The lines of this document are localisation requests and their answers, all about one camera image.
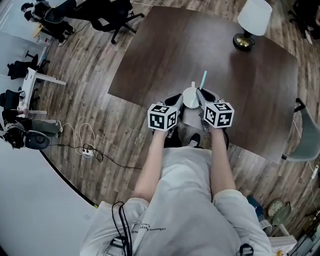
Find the light blue stick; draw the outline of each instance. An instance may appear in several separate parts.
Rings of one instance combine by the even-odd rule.
[[[206,75],[207,75],[207,71],[204,71],[204,74],[203,74],[203,77],[202,77],[202,82],[201,82],[201,85],[200,85],[200,90],[202,89],[202,87],[204,87],[204,83],[205,83],[205,80],[206,80]]]

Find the table lamp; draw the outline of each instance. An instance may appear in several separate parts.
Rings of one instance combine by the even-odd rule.
[[[244,33],[233,37],[233,44],[239,50],[248,52],[254,41],[251,35],[263,36],[266,32],[272,7],[264,0],[247,0],[238,16],[238,23]]]

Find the brown wooden table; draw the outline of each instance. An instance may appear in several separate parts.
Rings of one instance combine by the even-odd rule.
[[[128,47],[109,94],[148,108],[182,93],[207,70],[207,88],[235,110],[230,141],[279,163],[295,108],[298,64],[264,36],[235,49],[239,24],[202,12],[154,6]]]

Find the white cup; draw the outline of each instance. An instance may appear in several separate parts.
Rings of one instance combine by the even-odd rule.
[[[196,109],[199,107],[196,92],[197,88],[195,82],[192,82],[191,87],[185,89],[182,93],[183,104],[189,109]]]

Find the wooden floor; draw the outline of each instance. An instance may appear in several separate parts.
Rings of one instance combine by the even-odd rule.
[[[273,7],[273,14],[266,36],[296,56],[299,64],[298,95],[320,124],[320,45],[309,44],[302,39],[296,25],[289,23],[287,12],[293,0],[268,2]],[[133,3],[135,13],[147,15],[151,9],[148,5],[172,6],[208,12],[236,22],[245,0],[141,0],[140,3],[145,5]],[[136,19],[132,26],[137,29],[142,20]],[[72,20],[71,23],[78,31],[87,21]],[[117,44],[112,45],[111,33],[96,31],[89,24],[70,37],[63,47],[59,48],[55,41],[47,55],[51,61],[47,74],[66,81],[67,86],[45,83],[39,91],[38,109],[47,110],[49,118],[59,119],[63,124],[70,123],[75,130],[77,146],[80,145],[79,126],[88,122],[100,151],[121,165],[141,168],[151,141],[146,109],[107,94],[133,36],[129,31],[121,30],[116,37]],[[295,114],[294,119],[301,130],[300,114]],[[90,128],[87,125],[82,128],[82,140],[93,144]],[[183,125],[179,130],[185,143],[194,132]],[[209,135],[202,134],[201,145],[209,148],[209,139]],[[298,141],[298,133],[292,125],[286,151],[294,149]],[[70,127],[64,127],[58,142],[74,144]],[[45,153],[71,183],[97,204],[102,200],[109,203],[127,200],[140,172],[139,169],[119,167],[106,157],[103,162],[82,157],[69,147],[52,146]],[[305,214],[315,210],[311,186],[315,204],[320,208],[318,177],[310,186],[312,171],[309,165],[285,161],[276,165],[235,145],[231,145],[228,155],[237,188],[245,196],[254,195],[264,207],[277,198],[291,201],[292,215],[285,226],[297,237],[307,221]]]

